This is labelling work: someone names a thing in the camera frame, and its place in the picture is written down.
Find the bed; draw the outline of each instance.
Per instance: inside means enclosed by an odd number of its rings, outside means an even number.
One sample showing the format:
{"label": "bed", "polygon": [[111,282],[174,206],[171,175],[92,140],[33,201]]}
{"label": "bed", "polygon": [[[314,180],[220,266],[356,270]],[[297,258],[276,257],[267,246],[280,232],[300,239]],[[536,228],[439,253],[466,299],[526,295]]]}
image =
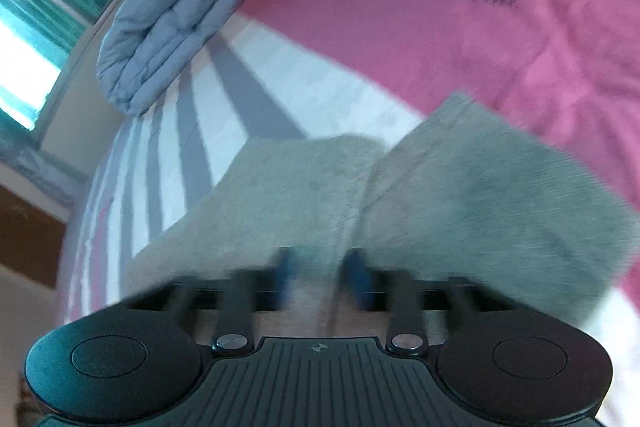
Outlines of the bed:
{"label": "bed", "polygon": [[[58,322],[122,297],[130,260],[248,139],[351,133],[393,147],[461,90],[586,165],[640,211],[640,0],[247,0],[143,116],[127,119],[69,223]],[[640,259],[584,328],[634,425]]]}

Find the pink blanket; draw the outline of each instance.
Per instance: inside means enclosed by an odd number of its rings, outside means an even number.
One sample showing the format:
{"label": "pink blanket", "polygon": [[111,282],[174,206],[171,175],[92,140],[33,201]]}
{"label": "pink blanket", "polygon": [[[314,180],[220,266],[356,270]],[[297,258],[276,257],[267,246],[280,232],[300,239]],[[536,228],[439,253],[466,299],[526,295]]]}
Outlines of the pink blanket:
{"label": "pink blanket", "polygon": [[[468,92],[640,211],[640,0],[248,0],[242,10],[424,113]],[[622,287],[640,307],[640,264]]]}

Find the ribbed black plate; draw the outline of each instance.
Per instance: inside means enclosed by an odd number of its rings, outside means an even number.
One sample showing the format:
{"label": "ribbed black plate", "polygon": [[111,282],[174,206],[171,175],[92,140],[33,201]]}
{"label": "ribbed black plate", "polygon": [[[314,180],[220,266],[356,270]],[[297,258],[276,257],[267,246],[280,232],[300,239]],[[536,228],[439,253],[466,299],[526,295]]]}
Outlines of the ribbed black plate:
{"label": "ribbed black plate", "polygon": [[[64,422],[50,417],[44,427]],[[264,340],[254,354],[214,363],[191,395],[140,426],[490,427],[453,403],[417,360],[374,339]],[[595,427],[591,419],[575,427]]]}

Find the fuzzy gray cloth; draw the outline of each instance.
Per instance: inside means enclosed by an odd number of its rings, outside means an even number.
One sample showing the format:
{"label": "fuzzy gray cloth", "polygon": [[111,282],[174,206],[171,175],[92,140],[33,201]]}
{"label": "fuzzy gray cloth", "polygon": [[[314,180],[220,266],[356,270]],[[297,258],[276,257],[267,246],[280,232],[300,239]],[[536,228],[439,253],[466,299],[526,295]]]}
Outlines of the fuzzy gray cloth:
{"label": "fuzzy gray cloth", "polygon": [[347,247],[421,279],[462,275],[579,325],[622,273],[638,218],[567,156],[461,95],[386,156],[364,138],[249,142],[195,210],[132,263],[139,291],[223,277],[297,248],[286,312],[262,335],[369,335],[384,318],[338,294]]}

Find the gray and white stripes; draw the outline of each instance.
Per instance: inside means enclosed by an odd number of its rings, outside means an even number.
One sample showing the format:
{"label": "gray and white stripes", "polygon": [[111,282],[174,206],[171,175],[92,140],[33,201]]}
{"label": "gray and white stripes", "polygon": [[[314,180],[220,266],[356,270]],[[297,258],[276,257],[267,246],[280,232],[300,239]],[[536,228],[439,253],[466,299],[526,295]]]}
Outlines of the gray and white stripes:
{"label": "gray and white stripes", "polygon": [[392,147],[418,112],[361,75],[234,15],[98,169],[76,241],[63,318],[122,297],[130,259],[220,181],[247,139],[355,133]]}

